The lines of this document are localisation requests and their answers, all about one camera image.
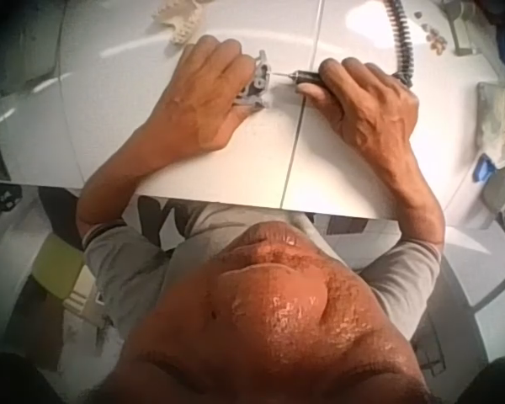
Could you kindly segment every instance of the person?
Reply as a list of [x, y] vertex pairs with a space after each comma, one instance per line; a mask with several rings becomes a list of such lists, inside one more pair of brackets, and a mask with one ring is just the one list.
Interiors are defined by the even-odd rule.
[[188, 45], [146, 122], [86, 183], [77, 227], [125, 339], [87, 401], [429, 402], [408, 338], [439, 273], [444, 217], [409, 142], [417, 98], [379, 67], [328, 59], [329, 91], [298, 88], [396, 203], [400, 241], [360, 274], [301, 213], [189, 205], [171, 258], [120, 219], [142, 180], [228, 144], [254, 113], [234, 104], [254, 69], [236, 40]]

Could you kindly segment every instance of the plaster teeth model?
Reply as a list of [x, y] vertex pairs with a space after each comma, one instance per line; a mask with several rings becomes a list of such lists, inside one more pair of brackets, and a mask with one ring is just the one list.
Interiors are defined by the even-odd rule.
[[201, 3], [206, 3], [206, 0], [167, 0], [153, 15], [153, 19], [160, 24], [173, 27], [174, 33], [170, 41], [182, 45], [199, 26], [204, 12]]

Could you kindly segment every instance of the black coiled cord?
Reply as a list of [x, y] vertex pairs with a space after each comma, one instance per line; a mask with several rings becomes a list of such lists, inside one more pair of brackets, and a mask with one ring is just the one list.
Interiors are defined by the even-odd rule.
[[384, 0], [384, 4], [395, 36], [397, 67], [393, 76], [410, 88], [413, 78], [413, 45], [406, 13], [401, 0]]

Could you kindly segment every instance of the gray shirt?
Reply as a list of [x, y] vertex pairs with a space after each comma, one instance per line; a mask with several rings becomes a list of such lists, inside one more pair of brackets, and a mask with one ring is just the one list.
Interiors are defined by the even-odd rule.
[[[284, 221], [294, 226], [326, 254], [343, 262], [304, 214], [283, 210], [202, 204], [188, 215], [185, 241], [171, 258], [131, 227], [93, 228], [84, 239], [88, 242], [86, 264], [120, 335], [126, 338], [176, 280], [197, 269], [248, 227], [264, 221]], [[440, 259], [440, 252], [432, 244], [400, 240], [359, 273], [407, 339], [424, 313], [439, 274]]]

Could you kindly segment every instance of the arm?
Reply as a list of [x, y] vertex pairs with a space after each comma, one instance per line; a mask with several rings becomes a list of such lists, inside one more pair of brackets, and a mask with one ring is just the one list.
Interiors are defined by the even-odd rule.
[[82, 238], [118, 220], [140, 183], [166, 166], [220, 150], [252, 113], [233, 102], [253, 78], [254, 59], [235, 40], [188, 45], [150, 117], [88, 180], [77, 206]]
[[402, 240], [427, 242], [441, 251], [444, 214], [409, 141], [417, 123], [417, 97], [379, 67], [354, 58], [328, 59], [320, 74], [330, 92], [313, 84], [298, 90], [391, 191]]

